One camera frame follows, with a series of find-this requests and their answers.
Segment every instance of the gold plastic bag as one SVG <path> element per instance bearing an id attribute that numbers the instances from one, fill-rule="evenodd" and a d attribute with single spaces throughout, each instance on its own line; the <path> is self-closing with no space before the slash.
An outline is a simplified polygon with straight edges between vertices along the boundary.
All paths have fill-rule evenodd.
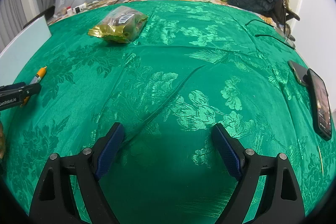
<path id="1" fill-rule="evenodd" d="M 88 35 L 102 37 L 107 41 L 131 43 L 140 34 L 148 16 L 130 7 L 119 6 L 112 10 Z"/>

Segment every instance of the barcode label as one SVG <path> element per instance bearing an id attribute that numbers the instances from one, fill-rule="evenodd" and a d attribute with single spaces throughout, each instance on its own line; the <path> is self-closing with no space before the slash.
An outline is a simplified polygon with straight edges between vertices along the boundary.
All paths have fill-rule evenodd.
<path id="1" fill-rule="evenodd" d="M 132 16 L 134 16 L 134 14 L 130 14 L 130 15 L 125 15 L 121 18 L 119 18 L 119 24 L 120 23 L 125 23 L 127 20 L 129 20 Z"/>

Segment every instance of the smartphone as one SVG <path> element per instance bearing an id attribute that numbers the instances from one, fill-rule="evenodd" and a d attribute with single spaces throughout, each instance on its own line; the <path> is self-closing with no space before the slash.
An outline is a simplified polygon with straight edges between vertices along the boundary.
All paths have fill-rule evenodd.
<path id="1" fill-rule="evenodd" d="M 294 76 L 296 78 L 296 81 L 305 87 L 308 87 L 309 80 L 308 80 L 308 69 L 299 65 L 298 63 L 295 63 L 292 60 L 288 61 L 289 66 L 291 67 Z"/>
<path id="2" fill-rule="evenodd" d="M 308 69 L 310 85 L 311 106 L 313 108 L 314 129 L 324 140 L 328 141 L 332 137 L 331 132 L 331 111 L 328 100 L 326 86 L 312 69 Z"/>

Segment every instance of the green bedspread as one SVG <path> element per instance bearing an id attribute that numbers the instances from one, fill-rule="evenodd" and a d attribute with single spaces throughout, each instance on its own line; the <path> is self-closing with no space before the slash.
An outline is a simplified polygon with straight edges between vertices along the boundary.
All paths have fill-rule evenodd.
<path id="1" fill-rule="evenodd" d="M 29 211 L 51 153 L 77 154 L 121 122 L 125 140 L 100 181 L 120 223 L 212 224 L 236 186 L 209 137 L 221 122 L 246 148 L 288 155 L 309 212 L 335 175 L 336 142 L 313 130 L 307 90 L 287 64 L 304 65 L 298 54 L 256 38 L 277 34 L 260 22 L 245 26 L 258 19 L 247 11 L 173 0 L 124 5 L 149 16 L 134 43 L 109 45 L 87 35 L 118 5 L 82 13 L 50 26 L 52 37 L 16 80 L 29 82 L 48 66 L 41 93 L 1 114 L 6 181 L 23 208 Z M 259 184 L 246 220 L 262 190 Z"/>

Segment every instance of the pen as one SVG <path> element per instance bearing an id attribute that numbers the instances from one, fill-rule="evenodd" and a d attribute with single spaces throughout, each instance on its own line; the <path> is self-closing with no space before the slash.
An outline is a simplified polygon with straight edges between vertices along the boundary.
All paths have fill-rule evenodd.
<path id="1" fill-rule="evenodd" d="M 34 78 L 30 81 L 29 85 L 39 83 L 41 81 L 41 79 L 45 76 L 46 73 L 47 73 L 47 67 L 40 68 L 39 71 L 37 72 L 37 74 L 34 76 Z M 30 96 L 26 97 L 21 106 L 26 105 L 29 98 L 30 98 Z"/>

